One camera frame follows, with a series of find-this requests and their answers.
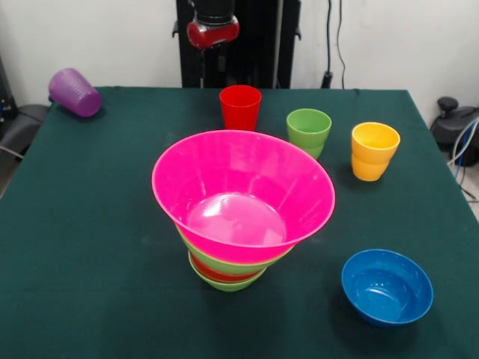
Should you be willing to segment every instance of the red cup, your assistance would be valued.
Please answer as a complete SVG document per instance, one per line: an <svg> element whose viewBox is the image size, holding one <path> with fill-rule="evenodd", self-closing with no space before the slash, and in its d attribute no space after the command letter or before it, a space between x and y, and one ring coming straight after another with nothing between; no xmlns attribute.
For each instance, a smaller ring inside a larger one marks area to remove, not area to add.
<svg viewBox="0 0 479 359"><path fill-rule="evenodd" d="M254 131L260 112L261 92L247 85L234 85L219 94L226 129Z"/></svg>

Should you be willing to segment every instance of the yellow cup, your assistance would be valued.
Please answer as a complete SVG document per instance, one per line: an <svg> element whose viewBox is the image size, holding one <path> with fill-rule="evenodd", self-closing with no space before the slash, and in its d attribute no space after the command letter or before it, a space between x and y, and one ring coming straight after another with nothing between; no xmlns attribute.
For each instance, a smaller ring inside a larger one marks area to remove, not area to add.
<svg viewBox="0 0 479 359"><path fill-rule="evenodd" d="M353 129L352 138L354 175L363 181L377 181L396 153L399 133L384 123L364 122Z"/></svg>

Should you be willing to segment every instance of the bowl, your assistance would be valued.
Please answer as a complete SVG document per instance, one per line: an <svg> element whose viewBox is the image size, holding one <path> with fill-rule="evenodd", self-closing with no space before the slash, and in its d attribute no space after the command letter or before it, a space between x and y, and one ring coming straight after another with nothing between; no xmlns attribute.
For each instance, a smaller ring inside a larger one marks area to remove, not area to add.
<svg viewBox="0 0 479 359"><path fill-rule="evenodd" d="M257 132L184 138L156 162L158 204L205 254L261 263L315 234L332 215L335 190L298 147Z"/></svg>
<svg viewBox="0 0 479 359"><path fill-rule="evenodd" d="M358 252L341 275L351 304L372 325L405 325L424 316L433 303L433 286L420 266L384 249Z"/></svg>
<svg viewBox="0 0 479 359"><path fill-rule="evenodd" d="M220 271L221 273L225 274L250 274L254 271L262 271L265 268L268 268L276 261L280 260L283 256L285 256L291 249L286 250L283 254L279 257L273 258L267 262L262 263L255 263L255 264L240 264L240 263L229 263L222 260L217 260L205 254L204 252L197 249L194 245L192 245L189 240L181 233L180 230L178 232L181 235L181 239L183 243L185 243L188 250L201 262L209 266L211 269L216 271Z"/></svg>
<svg viewBox="0 0 479 359"><path fill-rule="evenodd" d="M215 271L214 269L208 267L206 264L201 262L198 258L195 258L193 254L191 254L192 262L195 264L196 269L206 278L214 280L215 282L222 282L222 283L237 283L243 282L254 277L260 271L255 271L250 274L226 274L221 273L220 271Z"/></svg>
<svg viewBox="0 0 479 359"><path fill-rule="evenodd" d="M255 282L261 275L266 271L266 268L260 271L258 274L256 274L254 277L244 280L243 282L237 282L237 283L221 283L221 282L216 282L214 280L211 280L205 276L203 276L199 270L195 267L195 264L192 261L192 255L191 253L188 252L188 259L189 259L189 264L193 268L193 270L196 272L196 274L205 282L207 282L209 285L211 285L213 288L222 290L223 292L237 292L241 289L245 289L247 286Z"/></svg>

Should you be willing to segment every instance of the cup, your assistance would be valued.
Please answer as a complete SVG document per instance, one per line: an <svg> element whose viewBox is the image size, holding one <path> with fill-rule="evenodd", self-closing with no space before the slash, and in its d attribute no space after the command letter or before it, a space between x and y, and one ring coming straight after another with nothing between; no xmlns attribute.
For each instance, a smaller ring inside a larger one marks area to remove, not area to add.
<svg viewBox="0 0 479 359"><path fill-rule="evenodd" d="M382 176L401 141L395 129L377 122L357 125L353 129L352 139L354 175L368 182Z"/></svg>
<svg viewBox="0 0 479 359"><path fill-rule="evenodd" d="M324 112L301 108L291 112L286 122L290 142L317 159L331 130L331 118Z"/></svg>
<svg viewBox="0 0 479 359"><path fill-rule="evenodd" d="M260 112L261 92L247 85L234 85L219 94L226 129L254 131Z"/></svg>
<svg viewBox="0 0 479 359"><path fill-rule="evenodd" d="M50 97L80 117L91 117L102 106L102 97L75 69L58 71L49 83Z"/></svg>

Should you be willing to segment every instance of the green cup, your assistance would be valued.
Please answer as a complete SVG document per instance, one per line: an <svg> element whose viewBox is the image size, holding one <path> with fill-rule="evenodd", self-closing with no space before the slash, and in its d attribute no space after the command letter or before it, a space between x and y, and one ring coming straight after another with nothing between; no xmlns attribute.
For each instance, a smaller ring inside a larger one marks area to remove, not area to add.
<svg viewBox="0 0 479 359"><path fill-rule="evenodd" d="M330 116L312 108L301 108L291 112L286 122L290 142L317 159L331 130Z"/></svg>

